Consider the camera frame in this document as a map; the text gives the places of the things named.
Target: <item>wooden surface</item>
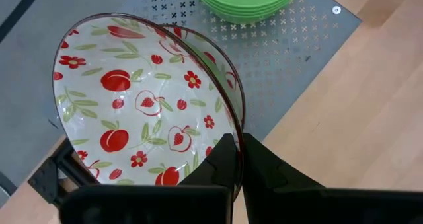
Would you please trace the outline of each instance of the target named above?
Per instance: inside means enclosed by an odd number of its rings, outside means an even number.
[[[423,0],[337,1],[362,25],[264,144],[325,186],[423,190]],[[6,223],[56,215],[27,184],[0,210]]]

